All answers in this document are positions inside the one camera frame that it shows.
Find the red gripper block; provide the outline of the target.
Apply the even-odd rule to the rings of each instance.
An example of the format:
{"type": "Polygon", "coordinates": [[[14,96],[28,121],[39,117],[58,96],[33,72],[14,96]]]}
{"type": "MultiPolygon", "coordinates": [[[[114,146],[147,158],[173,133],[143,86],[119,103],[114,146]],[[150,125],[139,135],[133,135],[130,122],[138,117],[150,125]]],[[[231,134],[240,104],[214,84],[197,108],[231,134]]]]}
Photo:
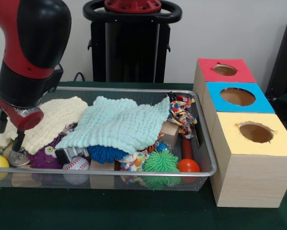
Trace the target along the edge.
{"type": "Polygon", "coordinates": [[[9,120],[18,129],[17,137],[13,142],[13,151],[18,152],[21,149],[25,131],[34,128],[44,117],[44,113],[39,107],[29,109],[20,109],[5,103],[0,98],[0,134],[6,130],[6,125],[9,120]]]}

